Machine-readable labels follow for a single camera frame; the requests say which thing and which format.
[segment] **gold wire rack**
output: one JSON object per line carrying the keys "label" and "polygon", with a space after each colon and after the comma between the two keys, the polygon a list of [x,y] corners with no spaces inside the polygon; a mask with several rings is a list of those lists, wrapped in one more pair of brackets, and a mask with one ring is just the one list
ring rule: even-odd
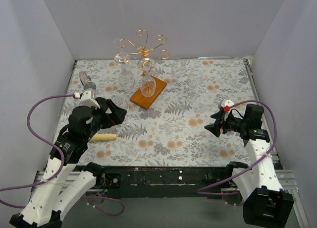
{"label": "gold wire rack", "polygon": [[120,39],[118,41],[118,47],[120,48],[124,48],[127,43],[130,43],[132,46],[134,46],[136,49],[137,49],[137,52],[136,53],[128,53],[129,55],[140,55],[141,58],[138,62],[138,68],[140,70],[143,70],[145,71],[144,68],[141,67],[140,65],[140,62],[142,62],[143,59],[145,59],[145,62],[149,63],[150,62],[150,59],[149,60],[146,60],[147,58],[149,57],[152,57],[152,58],[158,58],[158,59],[168,59],[170,57],[170,52],[167,51],[167,50],[162,50],[160,53],[162,54],[163,57],[157,57],[157,56],[154,56],[154,55],[151,55],[151,51],[157,49],[158,47],[164,45],[166,42],[167,42],[167,36],[166,35],[163,35],[163,34],[160,34],[160,35],[157,35],[156,37],[156,40],[157,41],[163,41],[162,43],[160,43],[158,46],[152,48],[152,49],[149,49],[147,50],[147,43],[148,43],[148,38],[149,38],[149,33],[147,30],[138,30],[136,32],[136,35],[138,37],[142,37],[144,34],[146,33],[146,39],[145,39],[145,44],[141,47],[137,47],[134,43],[132,43],[129,39],[127,38],[123,38],[123,39]]}

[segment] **clear wine glass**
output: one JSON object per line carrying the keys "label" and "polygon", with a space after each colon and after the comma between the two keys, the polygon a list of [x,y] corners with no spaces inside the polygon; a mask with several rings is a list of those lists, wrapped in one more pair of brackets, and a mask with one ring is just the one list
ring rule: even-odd
{"label": "clear wine glass", "polygon": [[183,59],[176,59],[172,65],[172,75],[176,78],[176,82],[174,84],[175,87],[179,88],[181,84],[179,83],[179,78],[184,75],[186,72],[186,62]]}
{"label": "clear wine glass", "polygon": [[187,99],[192,102],[196,99],[195,91],[203,82],[203,74],[198,69],[193,69],[188,74],[187,83],[189,88],[191,89]]}
{"label": "clear wine glass", "polygon": [[145,97],[151,97],[155,92],[157,84],[154,78],[150,76],[149,71],[154,68],[155,61],[150,58],[143,58],[138,62],[138,65],[146,72],[145,76],[141,79],[140,82],[141,93]]}
{"label": "clear wine glass", "polygon": [[128,53],[118,53],[114,60],[120,64],[121,72],[119,74],[119,84],[123,90],[127,92],[132,92],[134,88],[134,75],[131,71],[130,66],[130,55]]}
{"label": "clear wine glass", "polygon": [[127,114],[125,115],[124,121],[121,125],[130,125],[131,124],[131,118],[129,116],[129,101],[126,98],[114,96],[111,97],[111,100],[113,101],[116,106],[125,109],[127,111]]}

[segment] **table surface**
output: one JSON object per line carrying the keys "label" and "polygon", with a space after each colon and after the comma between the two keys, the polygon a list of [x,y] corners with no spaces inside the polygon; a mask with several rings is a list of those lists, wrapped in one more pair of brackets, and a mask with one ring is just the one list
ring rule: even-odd
{"label": "table surface", "polygon": [[[135,77],[134,91],[139,87],[141,71],[131,61]],[[226,166],[230,161],[249,164],[249,157],[238,134],[229,132],[216,138],[204,129],[213,123],[210,115],[217,112],[218,103],[227,98],[234,102],[254,99],[247,70],[242,59],[187,59],[186,72],[180,78],[182,86],[173,87],[173,60],[157,60],[153,75],[167,82],[167,87],[146,111],[130,102],[130,125],[116,125],[99,133],[117,134],[117,140],[89,142],[80,165],[95,162],[103,166]],[[191,69],[203,73],[203,84],[197,99],[189,102],[186,79]],[[74,69],[68,93],[82,92],[78,73],[85,71],[97,85],[97,96],[130,98],[120,88],[120,66],[113,60],[79,60]],[[58,122],[59,130],[67,124],[78,100],[65,99]],[[245,105],[237,107],[243,114]]]}

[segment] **white wall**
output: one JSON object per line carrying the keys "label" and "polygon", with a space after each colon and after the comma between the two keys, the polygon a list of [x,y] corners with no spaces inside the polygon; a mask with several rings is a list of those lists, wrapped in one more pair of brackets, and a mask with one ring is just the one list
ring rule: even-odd
{"label": "white wall", "polygon": [[[27,129],[26,116],[38,100],[63,94],[74,59],[43,0],[0,0],[0,187],[30,184],[43,169],[50,147]],[[61,100],[35,111],[32,126],[51,140]],[[0,193],[25,205],[30,189]],[[19,209],[0,204],[0,227]]]}
{"label": "white wall", "polygon": [[165,34],[172,58],[254,55],[284,0],[44,1],[75,59],[110,59],[139,29]]}
{"label": "white wall", "polygon": [[277,121],[277,151],[317,227],[317,0],[285,0],[253,60],[260,99]]}

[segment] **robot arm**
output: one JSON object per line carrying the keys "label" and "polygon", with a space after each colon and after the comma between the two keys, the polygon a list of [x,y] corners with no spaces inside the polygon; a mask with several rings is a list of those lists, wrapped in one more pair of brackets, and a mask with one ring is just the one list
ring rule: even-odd
{"label": "robot arm", "polygon": [[96,98],[98,107],[78,106],[68,118],[68,125],[59,133],[55,142],[64,154],[62,171],[51,181],[49,177],[60,167],[59,152],[52,148],[42,181],[27,206],[20,214],[13,215],[10,223],[17,228],[58,228],[61,220],[76,201],[98,183],[103,167],[88,164],[81,175],[63,193],[59,194],[68,175],[74,170],[82,154],[87,150],[88,141],[100,129],[110,128],[124,121],[126,110],[117,107],[110,99]]}
{"label": "robot arm", "polygon": [[[273,165],[273,160],[266,152],[270,148],[269,136],[261,129],[263,107],[247,104],[244,116],[235,117],[230,110],[234,103],[224,100],[219,104],[220,111],[211,117],[216,119],[214,124],[205,126],[215,136],[219,137],[230,130],[240,133],[245,148],[249,154],[251,164],[263,155],[252,172],[233,179],[244,200],[243,218],[245,223],[261,227],[283,228],[293,207],[293,197],[284,192],[279,183]],[[230,162],[227,166],[236,175],[248,167],[247,164]]]}

